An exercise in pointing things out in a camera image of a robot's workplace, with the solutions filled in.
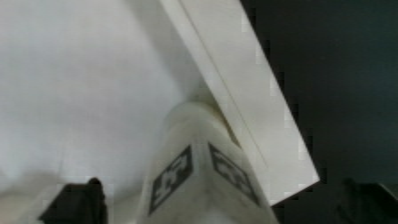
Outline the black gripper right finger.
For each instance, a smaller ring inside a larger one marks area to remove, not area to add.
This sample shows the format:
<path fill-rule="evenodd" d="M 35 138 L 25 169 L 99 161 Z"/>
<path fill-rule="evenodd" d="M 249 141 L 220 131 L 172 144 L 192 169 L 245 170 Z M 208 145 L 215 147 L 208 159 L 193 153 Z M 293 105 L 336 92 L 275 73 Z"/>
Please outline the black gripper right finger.
<path fill-rule="evenodd" d="M 398 183 L 343 180 L 334 224 L 398 224 Z"/>

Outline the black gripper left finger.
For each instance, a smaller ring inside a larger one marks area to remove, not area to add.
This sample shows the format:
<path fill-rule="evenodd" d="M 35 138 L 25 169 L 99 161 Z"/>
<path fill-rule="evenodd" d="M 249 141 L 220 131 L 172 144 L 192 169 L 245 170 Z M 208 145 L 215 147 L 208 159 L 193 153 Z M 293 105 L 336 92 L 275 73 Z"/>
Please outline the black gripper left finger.
<path fill-rule="evenodd" d="M 108 224 L 103 184 L 92 178 L 85 184 L 69 183 L 37 220 L 44 224 Z"/>

